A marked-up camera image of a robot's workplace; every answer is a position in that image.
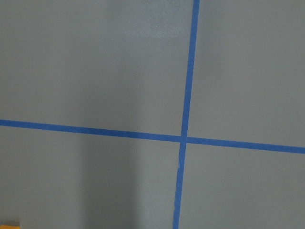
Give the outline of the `orange trapezoid block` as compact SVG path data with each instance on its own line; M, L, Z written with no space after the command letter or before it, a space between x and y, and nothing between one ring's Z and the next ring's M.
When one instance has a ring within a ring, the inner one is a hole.
M0 223L0 229L21 229L19 224L16 223Z

